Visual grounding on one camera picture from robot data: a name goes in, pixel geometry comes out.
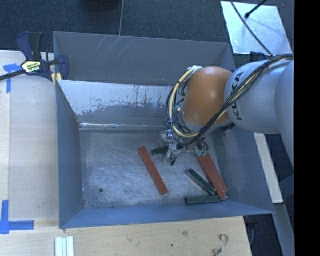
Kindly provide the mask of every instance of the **small wire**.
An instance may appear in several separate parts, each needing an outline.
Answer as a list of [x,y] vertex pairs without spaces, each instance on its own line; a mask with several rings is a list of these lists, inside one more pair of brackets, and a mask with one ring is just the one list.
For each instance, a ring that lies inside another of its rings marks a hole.
[[249,32],[251,33],[251,35],[255,38],[255,40],[262,46],[263,49],[265,49],[265,51],[271,55],[271,57],[273,57],[274,55],[271,53],[271,51],[268,50],[268,48],[259,40],[259,38],[255,35],[255,33],[251,30],[251,28],[248,26],[248,24],[246,23],[246,21],[244,20],[244,18],[242,18],[240,12],[238,11],[235,3],[233,0],[230,0],[235,12],[238,14],[239,18],[241,19],[241,21],[243,22],[243,24],[246,26],[246,28],[249,30]]

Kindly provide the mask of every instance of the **table surface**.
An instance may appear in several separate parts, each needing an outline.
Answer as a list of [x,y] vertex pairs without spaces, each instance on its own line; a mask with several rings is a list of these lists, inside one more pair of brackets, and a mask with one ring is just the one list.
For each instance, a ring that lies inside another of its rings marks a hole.
[[[0,51],[0,76],[4,65],[23,61],[21,52]],[[56,237],[74,236],[75,255],[211,256],[222,245],[221,234],[228,236],[223,255],[252,255],[242,216],[59,229],[54,85],[21,75],[11,79],[11,88],[6,93],[7,81],[0,82],[0,203],[9,200],[10,221],[35,223],[34,230],[0,235],[1,255],[53,255]],[[255,138],[272,200],[282,203],[265,138]]]

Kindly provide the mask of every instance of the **bin floor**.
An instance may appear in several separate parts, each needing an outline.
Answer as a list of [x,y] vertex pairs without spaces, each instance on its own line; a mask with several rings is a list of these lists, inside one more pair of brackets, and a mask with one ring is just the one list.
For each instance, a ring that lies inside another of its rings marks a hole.
[[[111,208],[137,205],[184,204],[186,196],[207,195],[187,175],[193,169],[205,176],[193,153],[184,149],[174,166],[158,148],[160,131],[80,131],[83,207]],[[168,193],[160,195],[138,149],[146,147]]]

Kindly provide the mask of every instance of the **black stand leg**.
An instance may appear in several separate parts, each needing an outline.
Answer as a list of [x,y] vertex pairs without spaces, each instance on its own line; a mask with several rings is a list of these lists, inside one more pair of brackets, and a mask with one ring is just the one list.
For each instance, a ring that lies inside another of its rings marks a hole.
[[263,0],[261,3],[259,3],[256,7],[254,7],[251,11],[249,11],[249,12],[247,12],[246,14],[245,14],[245,18],[249,18],[249,16],[256,10],[256,9],[258,9],[260,6],[262,6],[266,1],[268,1],[268,0]]

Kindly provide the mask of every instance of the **red wooden block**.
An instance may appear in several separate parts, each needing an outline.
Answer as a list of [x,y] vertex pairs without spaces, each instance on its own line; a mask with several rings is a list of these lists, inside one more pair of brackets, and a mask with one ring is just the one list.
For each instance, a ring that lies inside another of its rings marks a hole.
[[214,186],[219,197],[221,199],[224,199],[226,197],[226,193],[224,192],[224,189],[221,186],[217,175],[215,175],[215,173],[212,171],[207,159],[205,159],[203,156],[196,156],[196,159],[198,160],[198,163],[209,184]]
[[168,189],[164,183],[164,181],[162,180],[154,162],[152,161],[150,155],[148,154],[148,151],[146,150],[146,148],[143,146],[141,148],[138,149],[138,153],[146,167],[146,169],[148,170],[149,174],[151,175],[153,182],[156,186],[156,188],[158,189],[160,195],[164,195],[168,192]]
[[222,179],[220,172],[218,171],[214,161],[212,160],[211,156],[209,153],[206,154],[206,156],[204,157],[207,161],[207,163],[210,166],[210,169],[212,170],[213,174],[216,176],[217,180],[219,181],[219,184],[221,185],[223,192],[228,192],[228,188],[227,185],[225,183],[225,181]]

